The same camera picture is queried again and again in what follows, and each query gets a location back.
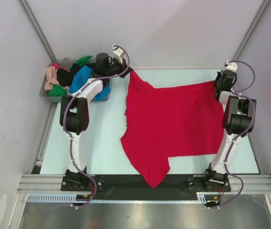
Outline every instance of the pile of clothes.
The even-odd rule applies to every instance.
[[[92,74],[92,64],[88,64],[92,56],[84,56],[77,60],[68,68],[61,68],[53,63],[45,70],[47,82],[44,89],[49,92],[51,97],[61,97],[67,94],[73,94],[84,86]],[[104,89],[94,97],[94,100],[100,101],[109,95],[111,89],[109,83]]]

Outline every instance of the white table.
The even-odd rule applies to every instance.
[[[173,87],[215,80],[217,70],[141,70],[138,75],[154,87]],[[88,174],[138,174],[123,151],[120,138],[126,130],[125,98],[129,76],[115,78],[106,102],[89,103],[90,123],[85,132]],[[60,104],[52,124],[41,174],[64,174],[69,163],[69,145],[59,124]],[[202,174],[215,155],[169,158],[169,174]],[[258,173],[255,157],[246,137],[237,148],[232,173]]]

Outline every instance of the red garment in bin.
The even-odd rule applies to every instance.
[[[151,187],[169,172],[168,158],[216,154],[223,138],[222,104],[213,82],[154,88],[130,73],[127,129],[121,142],[134,168]]]

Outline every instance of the green cloth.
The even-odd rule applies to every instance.
[[[49,91],[49,97],[60,97],[66,94],[68,94],[68,91],[57,84],[54,84],[53,89]]]
[[[92,56],[84,56],[84,57],[80,58],[79,60],[77,60],[76,63],[79,66],[84,67],[86,64],[88,64],[91,57]]]

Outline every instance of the blue cloth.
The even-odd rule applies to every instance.
[[[78,73],[76,73],[76,75],[74,76],[72,85],[69,89],[69,93],[73,94],[77,92],[79,89],[81,89],[81,87],[84,86],[86,82],[88,81],[91,75],[91,72],[92,72],[91,68],[87,66],[82,67],[78,71]],[[110,85],[107,84],[107,86],[100,93],[98,93],[93,99],[96,101],[101,101],[106,96],[109,95],[110,91],[111,91]]]

